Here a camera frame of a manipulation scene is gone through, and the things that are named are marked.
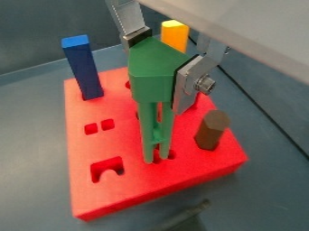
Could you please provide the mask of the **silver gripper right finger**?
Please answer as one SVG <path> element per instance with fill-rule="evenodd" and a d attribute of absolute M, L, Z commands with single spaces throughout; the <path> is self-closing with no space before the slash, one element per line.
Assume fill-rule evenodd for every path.
<path fill-rule="evenodd" d="M 208 74 L 223 60 L 227 45 L 204 34 L 198 35 L 194 55 L 175 70 L 175 87 L 172 96 L 172 111 L 180 115 L 194 104 L 196 95 L 206 96 L 215 87 L 215 81 Z"/>

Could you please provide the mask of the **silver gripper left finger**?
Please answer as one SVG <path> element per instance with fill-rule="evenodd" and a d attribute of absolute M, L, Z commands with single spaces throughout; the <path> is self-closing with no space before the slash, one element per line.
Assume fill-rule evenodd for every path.
<path fill-rule="evenodd" d="M 133 45 L 152 36 L 152 30 L 143 20 L 140 4 L 135 0 L 105 0 L 105 5 L 117 27 L 124 51 L 129 51 Z"/>

